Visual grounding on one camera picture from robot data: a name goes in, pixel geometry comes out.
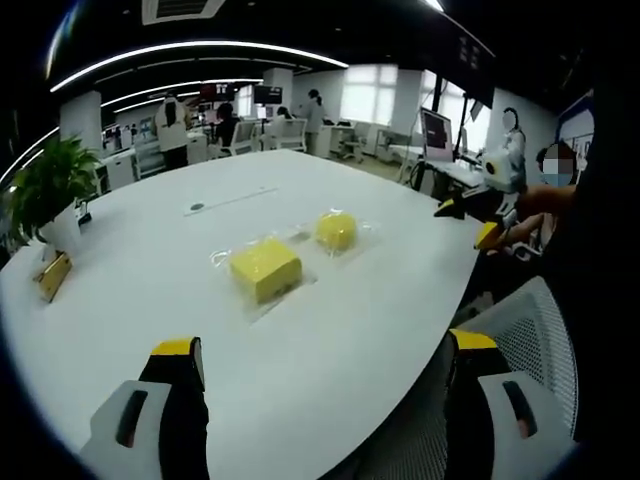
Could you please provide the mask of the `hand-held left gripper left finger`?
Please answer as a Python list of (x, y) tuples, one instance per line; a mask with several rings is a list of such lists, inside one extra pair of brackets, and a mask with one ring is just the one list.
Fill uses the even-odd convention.
[(208, 479), (204, 393), (201, 339), (158, 344), (96, 410), (79, 458), (97, 479)]

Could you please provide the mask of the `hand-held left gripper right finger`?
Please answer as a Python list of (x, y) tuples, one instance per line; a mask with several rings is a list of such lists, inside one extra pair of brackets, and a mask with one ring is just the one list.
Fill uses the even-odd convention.
[(576, 447), (554, 394), (513, 371), (490, 337), (451, 329), (447, 479), (546, 479)]

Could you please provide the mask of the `person's right hand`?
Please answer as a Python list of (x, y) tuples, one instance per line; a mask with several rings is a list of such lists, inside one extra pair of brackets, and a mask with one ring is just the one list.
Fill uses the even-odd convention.
[(549, 244), (560, 218), (572, 205), (576, 186), (535, 185), (516, 201), (519, 222), (500, 237), (500, 247), (527, 244), (542, 252)]

